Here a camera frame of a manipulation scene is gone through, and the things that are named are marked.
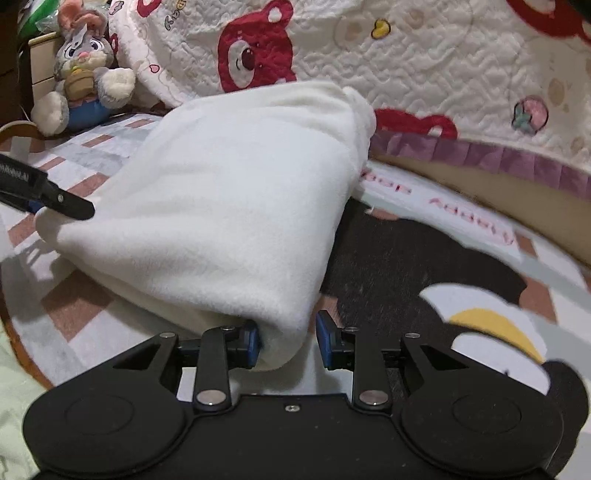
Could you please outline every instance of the rabbit paw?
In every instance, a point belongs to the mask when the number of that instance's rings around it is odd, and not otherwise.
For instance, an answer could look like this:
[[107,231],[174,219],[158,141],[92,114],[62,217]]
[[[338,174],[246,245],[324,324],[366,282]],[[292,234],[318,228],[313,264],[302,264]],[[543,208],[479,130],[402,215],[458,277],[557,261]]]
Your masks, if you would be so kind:
[[70,120],[66,97],[57,92],[49,92],[35,102],[31,110],[31,120],[46,137],[61,134]]
[[135,73],[132,69],[113,69],[98,81],[100,102],[107,108],[123,107],[134,93]]

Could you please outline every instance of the white fleece blanket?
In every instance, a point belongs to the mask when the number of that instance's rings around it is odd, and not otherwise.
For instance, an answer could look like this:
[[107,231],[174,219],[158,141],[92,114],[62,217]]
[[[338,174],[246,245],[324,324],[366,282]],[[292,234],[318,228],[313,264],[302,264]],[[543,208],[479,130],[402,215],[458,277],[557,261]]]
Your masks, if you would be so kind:
[[290,83],[168,114],[51,247],[115,293],[194,332],[256,320],[272,369],[302,346],[375,117],[352,89]]

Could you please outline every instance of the purple ruffle trim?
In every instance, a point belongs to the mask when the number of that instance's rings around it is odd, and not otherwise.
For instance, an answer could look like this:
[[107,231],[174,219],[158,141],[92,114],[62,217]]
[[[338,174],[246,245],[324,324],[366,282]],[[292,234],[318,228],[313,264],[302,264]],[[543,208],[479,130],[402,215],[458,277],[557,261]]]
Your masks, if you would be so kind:
[[508,173],[591,202],[591,179],[588,174],[525,150],[386,130],[374,134],[371,146],[374,151],[388,155],[440,161],[455,167],[478,167],[490,173]]

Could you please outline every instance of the blue toy base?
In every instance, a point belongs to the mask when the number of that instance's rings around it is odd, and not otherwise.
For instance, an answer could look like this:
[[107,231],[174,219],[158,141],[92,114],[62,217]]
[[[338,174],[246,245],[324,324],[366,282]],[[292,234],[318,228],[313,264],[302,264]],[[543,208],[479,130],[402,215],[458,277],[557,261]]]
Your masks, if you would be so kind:
[[80,106],[70,108],[70,120],[67,129],[70,131],[84,130],[104,122],[111,111],[97,100],[84,102]]

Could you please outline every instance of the red bear print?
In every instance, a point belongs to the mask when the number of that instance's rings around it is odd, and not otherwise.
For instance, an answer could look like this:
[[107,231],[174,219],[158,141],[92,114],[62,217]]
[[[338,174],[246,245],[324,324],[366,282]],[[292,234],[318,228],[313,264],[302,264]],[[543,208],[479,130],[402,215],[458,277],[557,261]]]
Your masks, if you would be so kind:
[[419,118],[404,110],[378,108],[375,111],[378,130],[396,133],[427,135],[433,128],[441,128],[442,138],[457,138],[457,128],[445,115],[429,115]]
[[217,70],[224,92],[291,82],[293,46],[285,31],[294,9],[288,0],[232,20],[217,44]]
[[138,0],[136,10],[140,17],[146,18],[150,13],[156,10],[161,3],[162,0],[148,0],[147,2],[144,2],[144,0]]
[[583,28],[583,17],[570,6],[568,0],[554,0],[554,10],[540,12],[525,0],[507,0],[507,3],[530,27],[554,38],[580,37],[591,44]]
[[116,57],[117,52],[119,51],[119,37],[116,33],[113,33],[109,37],[109,44],[111,45],[111,48],[113,49],[113,55],[115,55],[115,57]]

